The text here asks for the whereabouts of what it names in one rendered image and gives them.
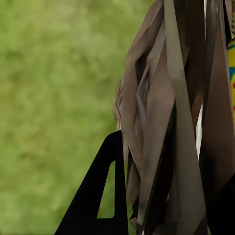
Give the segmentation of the wicker basket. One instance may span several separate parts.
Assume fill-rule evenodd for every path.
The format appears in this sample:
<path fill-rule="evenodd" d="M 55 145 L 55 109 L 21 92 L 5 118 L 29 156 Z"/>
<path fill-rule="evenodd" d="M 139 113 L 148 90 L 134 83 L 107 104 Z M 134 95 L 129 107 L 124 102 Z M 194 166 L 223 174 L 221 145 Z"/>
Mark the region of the wicker basket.
<path fill-rule="evenodd" d="M 207 207 L 235 173 L 230 42 L 235 0 L 148 8 L 112 107 L 136 235 L 211 235 Z"/>

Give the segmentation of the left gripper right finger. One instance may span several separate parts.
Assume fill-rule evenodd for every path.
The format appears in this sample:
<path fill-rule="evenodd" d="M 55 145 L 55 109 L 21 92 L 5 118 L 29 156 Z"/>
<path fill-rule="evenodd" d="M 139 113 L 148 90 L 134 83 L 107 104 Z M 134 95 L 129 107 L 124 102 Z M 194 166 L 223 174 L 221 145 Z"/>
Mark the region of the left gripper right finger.
<path fill-rule="evenodd" d="M 211 235 L 235 235 L 235 173 L 207 207 Z"/>

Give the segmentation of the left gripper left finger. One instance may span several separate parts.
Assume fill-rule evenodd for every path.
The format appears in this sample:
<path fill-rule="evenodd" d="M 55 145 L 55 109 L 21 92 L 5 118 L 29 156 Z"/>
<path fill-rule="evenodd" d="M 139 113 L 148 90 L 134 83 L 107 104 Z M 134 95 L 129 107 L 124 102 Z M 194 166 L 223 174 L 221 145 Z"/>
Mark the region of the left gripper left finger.
<path fill-rule="evenodd" d="M 122 131 L 100 147 L 55 235 L 129 235 Z M 110 163 L 115 162 L 115 215 L 97 218 Z"/>

